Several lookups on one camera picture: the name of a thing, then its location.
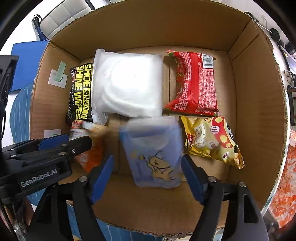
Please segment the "orange snack bag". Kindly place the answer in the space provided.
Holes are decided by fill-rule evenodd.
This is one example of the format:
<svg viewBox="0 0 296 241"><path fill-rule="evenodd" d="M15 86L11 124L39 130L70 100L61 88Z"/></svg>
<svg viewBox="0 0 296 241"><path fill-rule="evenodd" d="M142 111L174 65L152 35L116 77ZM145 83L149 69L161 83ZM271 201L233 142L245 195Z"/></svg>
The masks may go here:
<svg viewBox="0 0 296 241"><path fill-rule="evenodd" d="M75 159L89 173L92 168L100 165L103 159L103 137L109 132L108 127L84 120L75 120L70 129L69 140L84 136L91 138L92 145Z"/></svg>

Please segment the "black shoe shine wipes pack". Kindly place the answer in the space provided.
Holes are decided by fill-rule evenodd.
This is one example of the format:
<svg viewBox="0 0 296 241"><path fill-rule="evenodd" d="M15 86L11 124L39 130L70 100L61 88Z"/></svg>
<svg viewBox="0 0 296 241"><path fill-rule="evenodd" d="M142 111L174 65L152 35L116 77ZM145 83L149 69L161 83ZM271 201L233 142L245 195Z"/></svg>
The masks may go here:
<svg viewBox="0 0 296 241"><path fill-rule="evenodd" d="M86 63L70 69L72 77L66 123L75 120L93 122L91 107L93 63Z"/></svg>

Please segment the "blue tissue pack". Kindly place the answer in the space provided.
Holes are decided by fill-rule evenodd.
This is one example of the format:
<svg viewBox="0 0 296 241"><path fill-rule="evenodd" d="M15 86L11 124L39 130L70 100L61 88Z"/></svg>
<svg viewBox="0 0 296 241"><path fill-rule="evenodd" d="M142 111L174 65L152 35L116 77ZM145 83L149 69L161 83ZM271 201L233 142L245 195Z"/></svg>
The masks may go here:
<svg viewBox="0 0 296 241"><path fill-rule="evenodd" d="M183 137L174 116L132 118L120 126L119 136L138 187L180 185Z"/></svg>

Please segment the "white cotton pad bag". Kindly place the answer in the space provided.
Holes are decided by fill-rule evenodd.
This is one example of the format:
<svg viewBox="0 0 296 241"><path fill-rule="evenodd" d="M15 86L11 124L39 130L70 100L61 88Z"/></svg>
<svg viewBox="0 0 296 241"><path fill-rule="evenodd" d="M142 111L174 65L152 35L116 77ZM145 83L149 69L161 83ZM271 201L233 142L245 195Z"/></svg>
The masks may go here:
<svg viewBox="0 0 296 241"><path fill-rule="evenodd" d="M162 116L162 55L96 50L91 106L96 115L116 113L129 118Z"/></svg>

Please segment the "yellow panda snack bag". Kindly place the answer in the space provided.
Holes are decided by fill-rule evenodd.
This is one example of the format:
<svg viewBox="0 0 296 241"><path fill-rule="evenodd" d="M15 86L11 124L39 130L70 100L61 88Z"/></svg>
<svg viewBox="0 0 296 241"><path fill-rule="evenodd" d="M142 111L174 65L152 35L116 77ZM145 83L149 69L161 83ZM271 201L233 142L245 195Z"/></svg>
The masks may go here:
<svg viewBox="0 0 296 241"><path fill-rule="evenodd" d="M219 160L239 169L244 168L242 154L224 117L181 116L181 121L186 134L185 147L190 154Z"/></svg>

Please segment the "red noodle packet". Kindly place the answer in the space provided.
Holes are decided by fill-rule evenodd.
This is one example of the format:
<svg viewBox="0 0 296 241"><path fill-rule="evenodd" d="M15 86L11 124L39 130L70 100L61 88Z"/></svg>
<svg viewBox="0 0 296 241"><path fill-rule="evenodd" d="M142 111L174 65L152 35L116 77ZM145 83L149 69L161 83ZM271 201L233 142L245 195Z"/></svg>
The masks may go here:
<svg viewBox="0 0 296 241"><path fill-rule="evenodd" d="M186 114L217 116L214 60L211 55L167 51L176 63L176 96L165 109Z"/></svg>

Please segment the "orange floral blanket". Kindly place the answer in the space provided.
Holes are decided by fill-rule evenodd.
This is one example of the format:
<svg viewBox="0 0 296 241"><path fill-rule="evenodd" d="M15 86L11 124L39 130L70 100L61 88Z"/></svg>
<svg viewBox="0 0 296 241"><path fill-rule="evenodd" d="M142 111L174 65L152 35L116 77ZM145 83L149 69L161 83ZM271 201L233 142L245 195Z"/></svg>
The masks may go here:
<svg viewBox="0 0 296 241"><path fill-rule="evenodd" d="M289 224L295 216L296 207L296 148L295 131L290 131L290 140L283 174L278 189L269 206L269 212L279 228Z"/></svg>

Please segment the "blue folded mat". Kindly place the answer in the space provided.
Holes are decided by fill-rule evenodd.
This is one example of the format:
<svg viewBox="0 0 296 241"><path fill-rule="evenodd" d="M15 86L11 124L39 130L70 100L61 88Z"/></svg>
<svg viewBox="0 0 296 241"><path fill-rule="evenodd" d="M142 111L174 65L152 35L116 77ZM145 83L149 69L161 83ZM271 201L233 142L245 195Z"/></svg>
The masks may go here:
<svg viewBox="0 0 296 241"><path fill-rule="evenodd" d="M34 81L47 44L48 41L34 41L13 45L11 55L18 56L18 62L11 91L20 90Z"/></svg>

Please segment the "open cardboard box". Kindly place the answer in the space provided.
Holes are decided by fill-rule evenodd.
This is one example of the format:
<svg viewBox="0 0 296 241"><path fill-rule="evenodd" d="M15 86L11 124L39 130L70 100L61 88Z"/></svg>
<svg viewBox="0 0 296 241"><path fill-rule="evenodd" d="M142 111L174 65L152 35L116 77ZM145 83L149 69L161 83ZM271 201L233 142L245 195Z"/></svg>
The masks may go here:
<svg viewBox="0 0 296 241"><path fill-rule="evenodd" d="M285 88L273 45L245 13L214 1L121 1L99 8L60 30L41 58L30 110L30 137L44 131L68 133L66 123L72 78L65 88L48 83L61 62L70 68L91 62L97 49L118 53L162 54L167 50L200 52L215 58L215 85L220 114L229 124L245 166L193 156L210 176L248 186L266 210L285 166L290 123ZM201 215L185 180L172 189L135 185L119 141L118 127L127 118L113 114L106 137L115 168L97 218L127 230L156 236L190 235Z"/></svg>

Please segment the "white padded chair left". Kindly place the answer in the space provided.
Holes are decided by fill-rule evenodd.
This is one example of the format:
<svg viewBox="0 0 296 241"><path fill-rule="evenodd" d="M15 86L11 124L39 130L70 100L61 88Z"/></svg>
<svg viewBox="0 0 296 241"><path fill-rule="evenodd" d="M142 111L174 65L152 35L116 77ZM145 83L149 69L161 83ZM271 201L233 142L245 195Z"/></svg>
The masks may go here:
<svg viewBox="0 0 296 241"><path fill-rule="evenodd" d="M80 18L95 10L90 1L65 0L51 10L40 21L40 29L45 37L50 40L57 32Z"/></svg>

